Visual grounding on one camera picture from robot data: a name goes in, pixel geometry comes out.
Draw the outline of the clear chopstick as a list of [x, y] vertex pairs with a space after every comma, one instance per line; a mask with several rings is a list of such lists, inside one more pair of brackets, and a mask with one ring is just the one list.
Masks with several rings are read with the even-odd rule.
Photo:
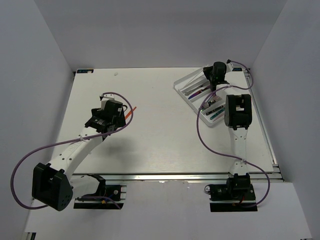
[[182, 91], [183, 89], [187, 88], [188, 86], [192, 85], [194, 82], [201, 80], [204, 78], [205, 75], [203, 73], [199, 73], [195, 75], [191, 80], [189, 80], [180, 90]]
[[191, 80], [189, 80], [182, 88], [181, 90], [188, 88], [190, 85], [192, 85], [194, 82], [196, 82], [199, 78], [201, 78], [203, 75], [203, 72], [199, 72], [197, 75], [195, 75]]

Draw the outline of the iridescent rainbow steak knife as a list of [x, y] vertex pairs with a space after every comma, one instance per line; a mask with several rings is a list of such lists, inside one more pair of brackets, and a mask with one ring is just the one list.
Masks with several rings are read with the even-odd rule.
[[191, 94], [191, 95], [188, 97], [188, 99], [190, 100], [190, 99], [192, 99], [192, 98], [194, 98], [194, 97], [198, 96], [199, 94], [201, 94], [201, 93], [205, 92], [206, 90], [208, 90], [208, 88], [204, 88], [204, 89], [198, 90], [197, 92], [195, 92], [195, 93]]

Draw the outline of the pink handled silver spoon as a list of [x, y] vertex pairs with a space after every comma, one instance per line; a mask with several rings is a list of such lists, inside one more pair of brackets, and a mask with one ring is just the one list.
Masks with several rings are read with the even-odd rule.
[[221, 98], [217, 95], [213, 95], [212, 98], [205, 102], [202, 106], [203, 109], [207, 109], [209, 108], [211, 105], [215, 104], [216, 102], [219, 102], [221, 100]]

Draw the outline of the black handled silver fork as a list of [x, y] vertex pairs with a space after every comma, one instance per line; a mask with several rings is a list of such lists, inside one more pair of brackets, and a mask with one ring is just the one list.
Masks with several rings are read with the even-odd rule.
[[206, 116], [209, 116], [209, 115], [214, 115], [214, 114], [220, 114], [222, 113], [223, 111], [225, 110], [225, 107], [222, 105], [222, 106], [219, 106], [211, 111], [208, 111], [205, 115]]

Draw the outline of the ornate silver table knife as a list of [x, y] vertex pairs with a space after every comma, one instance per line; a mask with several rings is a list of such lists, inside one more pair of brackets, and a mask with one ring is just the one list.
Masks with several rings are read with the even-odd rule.
[[195, 93], [195, 92], [197, 92], [199, 90], [205, 89], [205, 88], [210, 89], [210, 86], [208, 84], [207, 85], [204, 85], [204, 84], [199, 85], [199, 86], [197, 86], [197, 87], [195, 87], [195, 88], [193, 88], [191, 90], [188, 90], [188, 91], [184, 92], [184, 95], [186, 97], [189, 97], [191, 94], [193, 94], [193, 93]]

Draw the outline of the teal handled silver fork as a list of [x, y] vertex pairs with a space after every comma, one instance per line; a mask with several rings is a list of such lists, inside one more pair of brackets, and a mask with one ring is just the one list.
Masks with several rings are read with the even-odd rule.
[[219, 116], [221, 113], [223, 113], [225, 111], [225, 108], [220, 109], [219, 111], [217, 111], [216, 113], [214, 113], [211, 117], [210, 120], [215, 119], [217, 116]]

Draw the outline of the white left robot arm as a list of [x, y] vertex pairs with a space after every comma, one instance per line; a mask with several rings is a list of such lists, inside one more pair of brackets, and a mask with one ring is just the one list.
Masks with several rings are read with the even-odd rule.
[[102, 100], [100, 108], [93, 108], [77, 141], [47, 164], [35, 166], [32, 197], [57, 211], [64, 210], [73, 199], [109, 201], [111, 197], [107, 195], [103, 177], [97, 174], [74, 177], [73, 174], [110, 133], [126, 125], [124, 109], [124, 104], [114, 99]]

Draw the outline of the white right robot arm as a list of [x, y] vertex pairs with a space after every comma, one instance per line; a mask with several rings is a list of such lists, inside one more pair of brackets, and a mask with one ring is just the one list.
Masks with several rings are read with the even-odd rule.
[[202, 71], [209, 81], [210, 90], [225, 102], [224, 123], [230, 136], [231, 158], [234, 159], [230, 167], [231, 177], [246, 176], [249, 174], [246, 163], [247, 134], [252, 123], [251, 95], [244, 93], [250, 87], [232, 85], [227, 81], [227, 73], [234, 72], [233, 60], [226, 63], [217, 61], [212, 66], [205, 66]]

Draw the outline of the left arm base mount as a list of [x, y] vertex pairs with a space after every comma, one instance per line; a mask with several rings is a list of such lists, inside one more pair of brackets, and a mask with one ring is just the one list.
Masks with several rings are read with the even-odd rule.
[[120, 210], [123, 208], [127, 186], [108, 183], [97, 174], [73, 177], [74, 209], [81, 210]]

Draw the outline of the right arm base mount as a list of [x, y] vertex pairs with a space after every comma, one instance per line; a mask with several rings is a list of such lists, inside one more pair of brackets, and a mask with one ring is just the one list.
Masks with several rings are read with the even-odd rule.
[[250, 175], [235, 174], [224, 184], [208, 184], [204, 192], [209, 195], [212, 213], [256, 212], [256, 195]]

